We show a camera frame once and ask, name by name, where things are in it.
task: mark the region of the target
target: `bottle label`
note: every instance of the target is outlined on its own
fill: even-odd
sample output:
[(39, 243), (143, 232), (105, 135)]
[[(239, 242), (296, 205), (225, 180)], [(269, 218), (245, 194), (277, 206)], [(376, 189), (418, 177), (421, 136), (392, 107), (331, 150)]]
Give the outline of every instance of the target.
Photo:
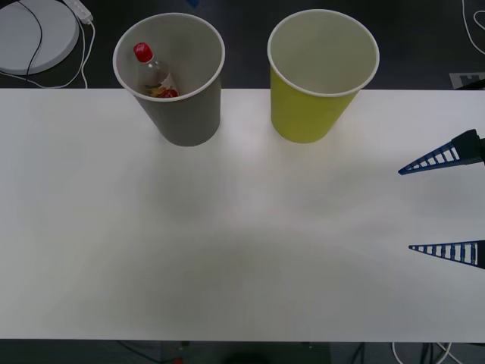
[(145, 87), (147, 94), (151, 97), (169, 98), (179, 96), (172, 74), (168, 74), (167, 78), (158, 85), (146, 85)]

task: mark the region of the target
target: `plastic bottle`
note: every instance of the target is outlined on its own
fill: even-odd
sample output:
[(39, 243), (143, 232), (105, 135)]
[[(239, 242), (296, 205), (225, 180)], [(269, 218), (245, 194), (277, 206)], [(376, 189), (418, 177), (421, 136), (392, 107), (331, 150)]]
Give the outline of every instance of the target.
[(133, 48), (138, 59), (138, 82), (142, 93), (151, 97), (178, 97), (180, 94), (172, 79), (170, 68), (153, 55), (146, 43)]

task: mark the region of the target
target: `white round device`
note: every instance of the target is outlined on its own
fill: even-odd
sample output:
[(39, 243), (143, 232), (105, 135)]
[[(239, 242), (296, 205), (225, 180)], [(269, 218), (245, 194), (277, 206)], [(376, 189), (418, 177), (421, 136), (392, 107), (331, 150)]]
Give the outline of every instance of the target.
[[(22, 3), (37, 16), (42, 26), (42, 45), (29, 70), (29, 74), (37, 74), (69, 55), (76, 45), (79, 26), (73, 13), (60, 2), (22, 0)], [(39, 25), (18, 2), (0, 10), (0, 24), (0, 71), (24, 75), (39, 45)]]

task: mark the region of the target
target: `cup rim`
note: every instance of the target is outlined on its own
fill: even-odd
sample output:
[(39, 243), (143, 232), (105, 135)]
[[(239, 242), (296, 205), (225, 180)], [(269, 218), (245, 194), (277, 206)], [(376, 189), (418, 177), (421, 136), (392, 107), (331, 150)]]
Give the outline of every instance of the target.
[[(185, 95), (181, 95), (181, 96), (178, 96), (178, 97), (170, 97), (170, 98), (162, 99), (162, 98), (151, 97), (151, 96), (143, 95), (142, 93), (138, 93), (137, 91), (135, 91), (134, 89), (131, 89), (131, 87), (129, 87), (128, 85), (126, 85), (125, 82), (121, 79), (120, 74), (118, 73), (118, 69), (117, 69), (117, 65), (116, 65), (116, 58), (117, 58), (118, 52), (120, 50), (120, 45), (124, 41), (124, 39), (127, 37), (127, 34), (134, 27), (137, 27), (140, 24), (143, 24), (143, 23), (145, 23), (145, 22), (147, 22), (147, 21), (149, 21), (149, 20), (151, 20), (153, 18), (156, 18), (156, 17), (169, 17), (169, 16), (173, 16), (173, 15), (179, 15), (179, 16), (182, 16), (182, 17), (190, 17), (192, 19), (195, 19), (195, 20), (203, 23), (207, 27), (209, 27), (209, 29), (211, 29), (214, 32), (214, 34), (216, 35), (216, 37), (219, 39), (219, 42), (221, 44), (221, 50), (222, 50), (221, 62), (219, 64), (219, 67), (215, 71), (214, 75), (209, 79), (209, 81), (207, 81), (205, 84), (203, 84), (202, 86), (200, 86), (198, 89), (192, 91), (191, 93), (187, 93)], [(191, 15), (191, 14), (184, 14), (184, 13), (165, 13), (165, 14), (156, 14), (156, 15), (153, 15), (151, 17), (147, 17), (147, 18), (139, 21), (138, 23), (132, 25), (121, 36), (121, 38), (118, 40), (118, 43), (116, 44), (116, 47), (114, 47), (114, 52), (113, 52), (113, 70), (114, 70), (114, 74), (115, 74), (118, 82), (121, 84), (121, 86), (125, 90), (127, 90), (128, 92), (130, 92), (132, 95), (134, 95), (135, 97), (139, 97), (141, 99), (148, 100), (148, 101), (152, 101), (152, 102), (176, 102), (176, 101), (188, 99), (189, 97), (195, 96), (195, 95), (201, 93), (202, 91), (204, 91), (205, 89), (207, 89), (210, 85), (212, 85), (213, 82), (215, 81), (215, 79), (221, 73), (222, 67), (224, 66), (225, 59), (226, 59), (226, 47), (224, 45), (224, 41), (222, 40), (222, 36), (219, 34), (219, 32), (217, 31), (217, 29), (215, 29), (212, 24), (210, 24), (209, 22), (207, 22), (204, 19), (201, 19), (200, 17), (196, 17), (195, 15)]]
[[(340, 17), (344, 17), (345, 19), (348, 19), (348, 20), (352, 21), (353, 23), (357, 24), (369, 36), (369, 38), (370, 38), (370, 40), (372, 42), (372, 46), (374, 47), (374, 52), (375, 52), (375, 55), (376, 55), (376, 64), (374, 65), (374, 69), (372, 70), (371, 75), (366, 79), (366, 81), (364, 81), (363, 83), (361, 83), (359, 86), (354, 87), (353, 89), (344, 91), (342, 93), (316, 93), (316, 92), (313, 92), (313, 91), (309, 91), (307, 89), (304, 89), (304, 88), (302, 88), (302, 87), (300, 87), (298, 85), (295, 85), (293, 82), (290, 82), (286, 77), (284, 77), (280, 73), (280, 71), (277, 69), (276, 65), (273, 62), (273, 57), (271, 56), (271, 43), (273, 41), (273, 36), (274, 36), (274, 34), (276, 34), (276, 32), (278, 31), (278, 29), (281, 26), (283, 26), (288, 20), (290, 20), (290, 19), (292, 19), (294, 17), (298, 17), (299, 15), (305, 14), (305, 13), (331, 13), (331, 14), (336, 14), (336, 15), (338, 15)], [(377, 73), (377, 69), (379, 68), (380, 55), (379, 55), (379, 47), (377, 46), (376, 39), (374, 38), (374, 36), (372, 35), (372, 33), (369, 31), (369, 29), (367, 29), (366, 27), (364, 27), (364, 25), (362, 23), (360, 23), (359, 21), (357, 21), (353, 17), (350, 17), (347, 14), (340, 13), (338, 11), (333, 11), (333, 10), (327, 10), (327, 9), (310, 9), (310, 10), (299, 11), (299, 12), (297, 12), (295, 14), (291, 14), (290, 16), (285, 17), (281, 22), (278, 23), (278, 25), (275, 26), (275, 28), (271, 32), (270, 38), (268, 40), (268, 59), (269, 59), (269, 62), (270, 62), (270, 65), (271, 65), (271, 68), (273, 69), (273, 71), (278, 75), (279, 78), (281, 78), (281, 80), (284, 83), (286, 83), (288, 86), (292, 87), (293, 89), (296, 89), (296, 90), (298, 90), (298, 91), (300, 91), (302, 93), (306, 93), (307, 95), (311, 95), (311, 96), (317, 96), (317, 97), (341, 97), (341, 96), (347, 96), (347, 95), (351, 95), (353, 93), (356, 93), (357, 91), (359, 91), (363, 87), (367, 86), (368, 83), (372, 81), (372, 79), (374, 78), (375, 74)]]

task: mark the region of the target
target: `dark floor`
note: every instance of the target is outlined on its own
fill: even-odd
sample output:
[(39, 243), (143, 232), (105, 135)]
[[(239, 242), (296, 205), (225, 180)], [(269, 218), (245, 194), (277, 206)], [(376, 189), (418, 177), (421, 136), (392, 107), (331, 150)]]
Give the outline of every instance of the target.
[[(0, 0), (0, 7), (12, 0)], [(286, 16), (309, 8), (341, 11), (360, 20), (380, 47), (380, 68), (370, 89), (451, 89), (449, 73), (485, 71), (485, 56), (468, 40), (461, 0), (83, 0), (92, 12), (97, 34), (86, 64), (89, 87), (119, 87), (111, 57), (121, 35), (137, 21), (164, 12), (202, 17), (221, 33), (227, 51), (224, 88), (268, 88), (266, 45), (270, 32)], [(485, 49), (485, 31), (472, 19), (484, 0), (465, 0), (468, 26)], [(485, 22), (485, 14), (479, 19)], [(85, 26), (88, 39), (91, 28)], [(66, 83), (77, 72), (82, 42), (61, 64), (34, 75), (46, 86)], [(0, 75), (0, 87), (25, 87), (22, 80)], [(79, 77), (72, 87), (83, 87)]]
[[(390, 344), (359, 343), (312, 344), (254, 344), (254, 343), (191, 343), (179, 351), (180, 343), (154, 341), (125, 341), (135, 350), (159, 362), (177, 356), (185, 364), (390, 364), (397, 363)], [(397, 344), (396, 350), (405, 364), (430, 362), (428, 344)], [(433, 345), (434, 361), (442, 350)], [(453, 344), (451, 353), (463, 364), (485, 362), (485, 347)], [(447, 358), (443, 364), (454, 361)], [(81, 340), (4, 340), (0, 341), (0, 364), (146, 364), (147, 359), (131, 353), (115, 341)]]

